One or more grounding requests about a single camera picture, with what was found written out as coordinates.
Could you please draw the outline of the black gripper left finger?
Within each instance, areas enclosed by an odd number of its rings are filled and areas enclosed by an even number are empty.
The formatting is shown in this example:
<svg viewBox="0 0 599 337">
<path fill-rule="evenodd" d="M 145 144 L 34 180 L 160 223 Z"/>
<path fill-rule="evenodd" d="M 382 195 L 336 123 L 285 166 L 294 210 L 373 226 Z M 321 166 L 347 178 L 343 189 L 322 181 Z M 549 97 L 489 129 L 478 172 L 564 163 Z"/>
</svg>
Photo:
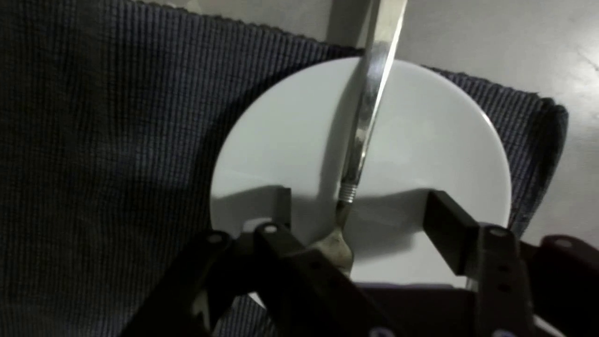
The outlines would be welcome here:
<svg viewBox="0 0 599 337">
<path fill-rule="evenodd" d="M 214 337 L 234 301 L 255 292 L 281 337 L 401 337 L 401 327 L 321 251 L 291 234 L 292 193 L 263 187 L 270 217 L 251 232 L 197 234 L 120 337 Z"/>
</svg>

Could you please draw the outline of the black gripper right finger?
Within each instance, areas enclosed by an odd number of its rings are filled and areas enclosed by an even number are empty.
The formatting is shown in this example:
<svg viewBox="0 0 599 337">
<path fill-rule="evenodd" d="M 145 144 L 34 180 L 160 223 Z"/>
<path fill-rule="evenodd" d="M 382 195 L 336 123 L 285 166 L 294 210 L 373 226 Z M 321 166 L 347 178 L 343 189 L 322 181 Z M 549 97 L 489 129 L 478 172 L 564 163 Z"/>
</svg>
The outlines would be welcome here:
<svg viewBox="0 0 599 337">
<path fill-rule="evenodd" d="M 566 234 L 538 245 L 478 223 L 446 191 L 429 191 L 424 230 L 455 275 L 474 283 L 476 337 L 599 337 L 599 251 Z"/>
</svg>

